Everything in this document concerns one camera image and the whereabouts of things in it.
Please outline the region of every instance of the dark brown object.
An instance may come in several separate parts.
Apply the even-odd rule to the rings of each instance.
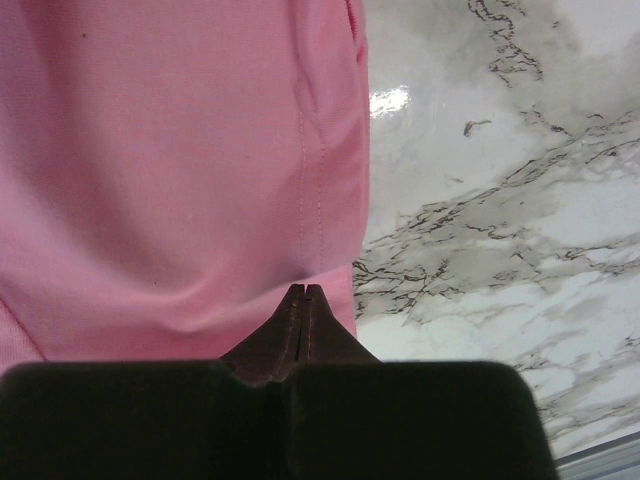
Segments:
[[[250,385],[283,381],[302,363],[379,363],[336,320],[319,285],[292,285],[271,318],[220,360]]]
[[[31,364],[0,379],[4,479],[557,480],[527,386],[378,362],[319,286],[220,360]]]

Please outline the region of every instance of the gray marble veining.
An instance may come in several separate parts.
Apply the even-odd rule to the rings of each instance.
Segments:
[[[583,40],[616,1],[365,1],[360,338],[515,366],[557,456],[640,430],[640,24]]]

